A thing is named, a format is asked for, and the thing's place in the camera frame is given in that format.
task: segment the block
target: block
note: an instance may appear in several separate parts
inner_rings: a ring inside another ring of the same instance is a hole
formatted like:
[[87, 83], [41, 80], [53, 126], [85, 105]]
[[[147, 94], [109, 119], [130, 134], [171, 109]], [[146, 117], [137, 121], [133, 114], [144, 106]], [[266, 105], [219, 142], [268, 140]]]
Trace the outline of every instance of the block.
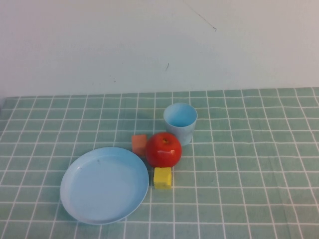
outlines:
[[155, 189], [171, 189], [171, 168], [155, 168]]
[[145, 156], [146, 134], [132, 136], [132, 152], [139, 157]]

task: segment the yellow block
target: yellow block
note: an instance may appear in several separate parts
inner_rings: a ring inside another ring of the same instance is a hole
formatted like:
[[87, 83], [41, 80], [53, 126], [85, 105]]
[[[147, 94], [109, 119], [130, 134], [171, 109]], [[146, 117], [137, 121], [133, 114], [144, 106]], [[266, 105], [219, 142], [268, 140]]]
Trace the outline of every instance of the yellow block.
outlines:
[[171, 189], [171, 168], [155, 168], [154, 186], [156, 189]]

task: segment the orange block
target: orange block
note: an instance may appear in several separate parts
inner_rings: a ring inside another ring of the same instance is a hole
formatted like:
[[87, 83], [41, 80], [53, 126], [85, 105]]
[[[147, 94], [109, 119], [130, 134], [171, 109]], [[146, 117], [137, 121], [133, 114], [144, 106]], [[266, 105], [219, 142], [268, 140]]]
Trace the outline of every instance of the orange block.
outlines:
[[146, 134], [132, 136], [132, 152], [137, 156], [145, 156]]

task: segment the light blue plate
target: light blue plate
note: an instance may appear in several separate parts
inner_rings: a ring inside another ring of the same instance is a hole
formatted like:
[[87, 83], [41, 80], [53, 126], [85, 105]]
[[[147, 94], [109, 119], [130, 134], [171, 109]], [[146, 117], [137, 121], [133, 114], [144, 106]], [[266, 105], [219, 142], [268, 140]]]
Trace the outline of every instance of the light blue plate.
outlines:
[[132, 213], [143, 201], [149, 174], [132, 152], [99, 148], [79, 157], [63, 176], [60, 196], [65, 210], [88, 224], [108, 224]]

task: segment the cup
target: cup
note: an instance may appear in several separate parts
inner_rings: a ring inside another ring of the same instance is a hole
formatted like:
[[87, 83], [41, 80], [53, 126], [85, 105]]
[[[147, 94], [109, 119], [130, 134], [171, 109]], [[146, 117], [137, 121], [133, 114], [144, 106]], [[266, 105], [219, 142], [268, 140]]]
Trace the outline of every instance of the cup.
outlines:
[[181, 146], [190, 143], [197, 120], [197, 111], [193, 106], [176, 103], [164, 111], [166, 131], [176, 136]]

